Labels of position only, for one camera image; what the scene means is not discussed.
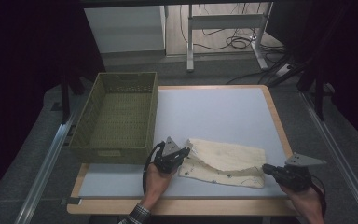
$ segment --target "crumpled towel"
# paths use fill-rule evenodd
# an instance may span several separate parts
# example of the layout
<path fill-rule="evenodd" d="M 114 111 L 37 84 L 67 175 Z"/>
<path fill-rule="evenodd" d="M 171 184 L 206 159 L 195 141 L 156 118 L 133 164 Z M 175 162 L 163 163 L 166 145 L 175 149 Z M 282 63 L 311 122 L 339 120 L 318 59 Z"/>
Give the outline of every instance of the crumpled towel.
<path fill-rule="evenodd" d="M 223 185 L 264 187 L 264 149 L 201 139 L 189 139 L 187 143 L 191 151 L 179 176 Z"/>

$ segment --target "cable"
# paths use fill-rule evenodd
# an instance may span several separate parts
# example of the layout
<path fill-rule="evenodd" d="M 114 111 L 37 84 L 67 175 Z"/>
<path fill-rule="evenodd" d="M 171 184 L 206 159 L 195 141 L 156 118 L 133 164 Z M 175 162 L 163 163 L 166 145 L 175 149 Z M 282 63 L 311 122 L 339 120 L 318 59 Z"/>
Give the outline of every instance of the cable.
<path fill-rule="evenodd" d="M 185 34 L 183 32 L 183 24 L 182 24 L 182 5 L 180 6 L 179 8 L 179 15 L 180 15 L 180 30 L 182 32 L 182 37 L 183 39 L 185 40 L 186 43 L 188 43 L 187 39 L 185 38 Z M 238 32 L 239 29 L 236 29 L 234 31 L 234 34 L 231 36 L 231 37 L 228 37 L 226 39 L 226 45 L 221 47 L 221 48 L 210 48 L 210 47 L 207 47 L 207 46 L 204 46 L 204 45 L 201 45 L 201 44 L 194 44 L 194 46 L 199 46 L 199 47 L 202 47 L 202 48 L 206 48 L 206 49 L 212 49 L 212 50 L 218 50 L 218 49 L 225 49 L 229 46 L 231 46 L 232 48 L 234 49 L 246 49 L 251 43 L 252 43 L 252 40 L 249 39 L 249 38 L 245 38 L 245 37 L 241 37 L 241 36 L 236 36 L 237 32 Z M 238 44 L 238 43 L 242 43 L 244 46 L 242 47 L 238 47 L 238 46 L 235 46 L 235 44 Z"/>
<path fill-rule="evenodd" d="M 235 5 L 235 7 L 231 10 L 231 12 L 230 12 L 229 14 L 232 14 L 232 12 L 235 10 L 235 8 L 240 8 L 240 4 L 237 3 L 237 4 Z"/>
<path fill-rule="evenodd" d="M 282 65 L 282 64 L 284 64 L 284 63 L 286 63 L 286 62 L 289 60 L 289 58 L 290 58 L 290 55 L 289 55 L 289 54 L 283 55 L 283 57 L 281 57 L 280 60 L 273 65 L 274 69 L 276 69 L 278 66 L 280 66 L 280 65 Z M 275 74 L 276 74 L 276 72 L 272 73 L 272 75 L 269 76 L 269 78 L 268 78 L 267 81 L 264 83 L 264 85 L 269 84 L 269 82 L 271 81 L 273 75 L 275 75 Z"/>
<path fill-rule="evenodd" d="M 258 10 L 260 9 L 260 6 L 261 6 L 261 3 L 258 4 L 258 8 L 257 8 L 257 12 L 258 13 Z"/>
<path fill-rule="evenodd" d="M 269 54 L 272 53 L 291 53 L 290 50 L 287 50 L 284 46 L 279 46 L 279 47 L 268 47 L 265 45 L 260 44 L 260 48 L 264 51 L 268 51 Z"/>
<path fill-rule="evenodd" d="M 263 44 L 260 44 L 260 46 L 266 48 L 266 49 L 284 49 L 284 46 L 266 46 Z"/>
<path fill-rule="evenodd" d="M 154 148 L 153 150 L 150 152 L 150 155 L 147 157 L 146 159 L 146 163 L 145 163 L 145 166 L 144 166 L 144 172 L 142 174 L 142 188 L 144 190 L 144 194 L 146 193 L 146 178 L 147 178 L 147 168 L 149 167 L 149 164 L 152 160 L 152 156 L 153 154 L 155 153 L 155 151 L 157 150 L 157 148 L 162 148 L 164 147 L 165 143 L 164 142 L 161 142 L 161 143 L 158 143 Z"/>
<path fill-rule="evenodd" d="M 204 4 L 204 10 L 206 11 L 206 14 L 209 15 L 209 11 L 206 9 L 206 4 Z M 199 14 L 201 15 L 201 6 L 200 6 L 200 4 L 199 4 Z M 216 33 L 218 33 L 218 32 L 224 31 L 224 30 L 226 30 L 226 29 L 220 29 L 220 30 L 213 31 L 213 32 L 211 32 L 211 33 L 205 34 L 204 29 L 202 29 L 202 33 L 203 33 L 204 35 L 213 35 L 213 34 L 216 34 Z"/>
<path fill-rule="evenodd" d="M 277 61 L 275 64 L 273 64 L 270 67 L 269 70 L 263 71 L 263 72 L 258 72 L 258 73 L 246 74 L 246 75 L 243 75 L 243 76 L 240 76 L 240 77 L 234 77 L 230 81 L 228 81 L 226 83 L 226 85 L 229 85 L 231 82 L 233 82 L 235 80 L 238 80 L 238 79 L 241 79 L 241 78 L 244 78 L 244 77 L 249 77 L 249 76 L 254 76 L 254 75 L 262 75 L 261 78 L 257 81 L 257 85 L 259 85 L 266 75 L 268 75 L 270 72 L 274 71 L 278 66 L 280 66 L 283 63 L 287 62 L 287 60 L 289 60 L 289 58 L 290 58 L 290 55 L 285 54 L 285 55 L 283 55 L 283 57 L 280 58 L 279 61 Z"/>
<path fill-rule="evenodd" d="M 271 62 L 271 63 L 277 63 L 278 61 L 272 61 L 270 58 L 269 58 L 269 55 L 270 54 L 284 54 L 284 52 L 275 52 L 275 53 L 266 53 L 265 55 L 264 55 L 264 57 L 267 59 L 267 61 L 269 61 L 269 62 Z"/>
<path fill-rule="evenodd" d="M 250 5 L 250 3 L 248 3 L 247 6 L 246 6 L 246 3 L 243 4 L 242 14 L 248 13 L 248 7 L 249 7 L 249 5 Z"/>
<path fill-rule="evenodd" d="M 319 183 L 322 185 L 322 190 L 315 185 L 312 181 L 310 182 L 310 186 L 316 191 L 316 193 L 318 193 L 319 195 L 319 199 L 321 201 L 321 206 L 322 206 L 322 216 L 324 217 L 325 213 L 326 213 L 326 209 L 327 209 L 327 202 L 326 202 L 326 190 L 324 187 L 324 183 L 322 182 L 321 179 L 319 179 L 318 177 L 316 177 L 315 175 L 310 175 L 313 178 L 317 179 L 319 181 Z"/>

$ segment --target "white tabletop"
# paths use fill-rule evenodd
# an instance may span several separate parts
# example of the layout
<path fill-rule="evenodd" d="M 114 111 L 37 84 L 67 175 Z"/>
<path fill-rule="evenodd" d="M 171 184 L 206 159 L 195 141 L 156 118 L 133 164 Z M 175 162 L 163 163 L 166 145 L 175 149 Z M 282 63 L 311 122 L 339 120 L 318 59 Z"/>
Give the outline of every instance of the white tabletop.
<path fill-rule="evenodd" d="M 170 136 L 179 147 L 188 138 L 259 147 L 267 163 L 283 165 L 286 156 L 260 88 L 159 90 L 154 143 Z M 79 197 L 139 198 L 140 165 L 91 164 Z M 176 176 L 165 198 L 284 197 L 275 180 L 266 175 L 265 187 L 251 189 L 211 184 Z"/>

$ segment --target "black curtain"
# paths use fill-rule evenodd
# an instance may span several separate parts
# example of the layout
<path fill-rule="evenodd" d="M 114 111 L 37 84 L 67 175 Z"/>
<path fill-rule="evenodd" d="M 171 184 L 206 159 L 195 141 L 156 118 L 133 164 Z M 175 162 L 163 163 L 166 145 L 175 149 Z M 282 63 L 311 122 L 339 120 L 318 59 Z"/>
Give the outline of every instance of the black curtain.
<path fill-rule="evenodd" d="M 336 90 L 332 101 L 358 130 L 358 1 L 350 2 L 325 58 L 326 81 Z"/>
<path fill-rule="evenodd" d="M 103 62 L 77 2 L 0 1 L 0 179 L 20 150 L 47 90 L 65 77 L 83 93 Z"/>

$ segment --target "desk leg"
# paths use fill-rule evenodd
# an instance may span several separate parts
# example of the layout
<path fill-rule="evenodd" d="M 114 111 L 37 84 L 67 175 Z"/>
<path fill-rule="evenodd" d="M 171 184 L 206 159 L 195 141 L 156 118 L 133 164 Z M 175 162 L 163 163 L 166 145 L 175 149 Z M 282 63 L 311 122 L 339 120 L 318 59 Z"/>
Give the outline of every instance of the desk leg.
<path fill-rule="evenodd" d="M 257 58 L 258 64 L 260 65 L 261 70 L 266 71 L 269 70 L 267 66 L 266 60 L 260 52 L 260 43 L 263 37 L 264 31 L 266 30 L 267 20 L 269 19 L 269 11 L 271 10 L 272 3 L 268 3 L 266 10 L 263 12 L 263 19 L 257 31 L 257 36 L 255 42 L 252 41 L 251 46 L 255 53 L 255 57 Z"/>
<path fill-rule="evenodd" d="M 188 5 L 187 72 L 194 71 L 193 54 L 193 6 Z"/>

